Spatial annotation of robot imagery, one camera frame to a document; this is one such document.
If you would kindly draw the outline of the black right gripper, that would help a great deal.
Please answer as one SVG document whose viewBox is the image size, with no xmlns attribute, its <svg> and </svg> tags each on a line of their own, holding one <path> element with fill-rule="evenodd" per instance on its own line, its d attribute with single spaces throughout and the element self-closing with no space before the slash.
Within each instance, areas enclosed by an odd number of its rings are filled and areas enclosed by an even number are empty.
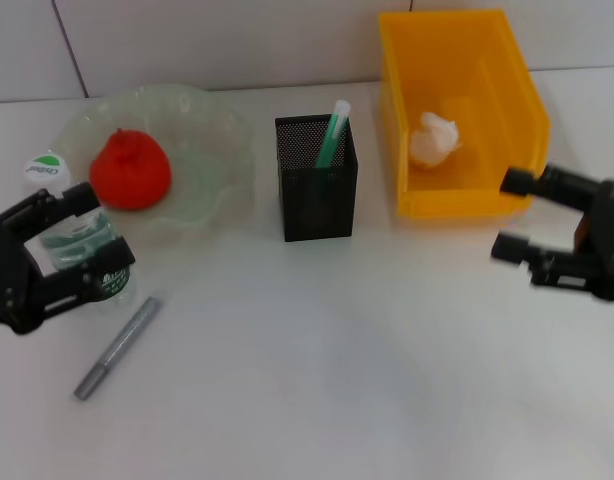
<svg viewBox="0 0 614 480">
<path fill-rule="evenodd" d="M 614 301 L 614 180 L 599 183 L 553 165 L 537 177 L 510 167 L 500 192 L 587 208 L 574 233 L 575 254 L 499 233 L 491 250 L 493 259 L 526 263 L 535 286 L 590 291 L 601 300 Z"/>
</svg>

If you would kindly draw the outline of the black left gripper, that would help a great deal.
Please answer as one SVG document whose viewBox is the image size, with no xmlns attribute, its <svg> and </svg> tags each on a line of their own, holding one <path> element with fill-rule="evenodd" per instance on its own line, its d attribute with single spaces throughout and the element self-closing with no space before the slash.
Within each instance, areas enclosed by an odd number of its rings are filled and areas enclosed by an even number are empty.
<svg viewBox="0 0 614 480">
<path fill-rule="evenodd" d="M 39 269 L 21 241 L 99 206 L 93 188 L 83 182 L 59 196 L 40 189 L 0 214 L 0 324 L 26 335 L 42 323 L 30 303 Z M 131 302 L 135 258 L 124 238 L 98 248 L 82 244 L 50 249 L 48 255 L 55 272 L 35 291 L 35 306 L 45 319 L 79 308 L 91 315 L 109 314 Z"/>
</svg>

